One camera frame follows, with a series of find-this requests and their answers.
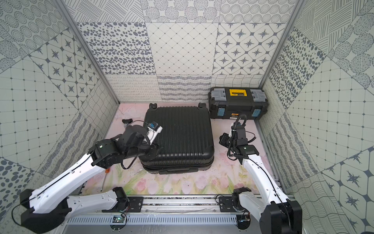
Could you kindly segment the black ribbed hard-shell suitcase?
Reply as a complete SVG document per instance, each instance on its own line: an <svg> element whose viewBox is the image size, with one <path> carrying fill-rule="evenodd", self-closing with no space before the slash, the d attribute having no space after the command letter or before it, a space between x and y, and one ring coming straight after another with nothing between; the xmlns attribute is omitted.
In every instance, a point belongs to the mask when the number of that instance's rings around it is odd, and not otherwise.
<svg viewBox="0 0 374 234"><path fill-rule="evenodd" d="M197 106L159 107L149 105L145 122L159 124L163 130L155 138L160 147L156 157L141 159L152 174L183 174L204 171L214 162L214 140L209 110Z"/></svg>

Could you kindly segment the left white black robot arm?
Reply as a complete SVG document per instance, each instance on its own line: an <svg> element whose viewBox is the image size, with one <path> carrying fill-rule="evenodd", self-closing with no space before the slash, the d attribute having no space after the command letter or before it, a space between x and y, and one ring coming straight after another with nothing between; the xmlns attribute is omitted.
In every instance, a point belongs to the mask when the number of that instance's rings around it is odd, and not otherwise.
<svg viewBox="0 0 374 234"><path fill-rule="evenodd" d="M124 214L130 208L130 199L121 187L82 197L73 196L72 192L115 164L126 169L123 164L125 159L156 157L159 146L154 140L162 130L155 122L146 126L130 125L124 133L96 142L61 175L39 189L21 192L19 202L25 211L16 224L36 234L43 234L70 218L95 211Z"/></svg>

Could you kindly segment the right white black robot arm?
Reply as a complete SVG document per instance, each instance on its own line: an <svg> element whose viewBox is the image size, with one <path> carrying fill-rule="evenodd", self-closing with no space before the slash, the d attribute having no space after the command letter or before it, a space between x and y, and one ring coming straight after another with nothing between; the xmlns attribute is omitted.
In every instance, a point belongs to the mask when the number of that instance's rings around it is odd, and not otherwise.
<svg viewBox="0 0 374 234"><path fill-rule="evenodd" d="M300 234L303 211L276 184L265 168L256 147L248 143L245 124L235 122L231 133L220 136L220 144L228 149L228 158L237 159L251 174L260 193L257 198L250 189L235 189L232 196L236 210L248 211L260 225L263 234Z"/></svg>

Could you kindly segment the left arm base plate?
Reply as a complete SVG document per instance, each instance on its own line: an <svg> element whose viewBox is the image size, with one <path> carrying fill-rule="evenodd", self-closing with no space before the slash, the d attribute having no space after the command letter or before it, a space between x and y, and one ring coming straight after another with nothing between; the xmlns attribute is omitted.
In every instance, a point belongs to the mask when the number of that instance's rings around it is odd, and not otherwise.
<svg viewBox="0 0 374 234"><path fill-rule="evenodd" d="M112 209L102 210L103 213L126 213L141 212L143 206L144 197L127 197L126 199L120 199L117 201Z"/></svg>

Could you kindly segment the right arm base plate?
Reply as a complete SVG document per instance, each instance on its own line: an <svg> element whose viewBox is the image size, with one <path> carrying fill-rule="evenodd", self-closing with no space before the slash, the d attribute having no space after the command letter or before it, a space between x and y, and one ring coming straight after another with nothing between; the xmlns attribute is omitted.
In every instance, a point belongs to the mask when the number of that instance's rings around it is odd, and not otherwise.
<svg viewBox="0 0 374 234"><path fill-rule="evenodd" d="M245 212L247 211L247 209L240 203L240 198L252 205L254 204L254 202L262 202L258 197L252 196L250 198L249 195L238 195L233 197L217 195L214 200L219 205L221 213Z"/></svg>

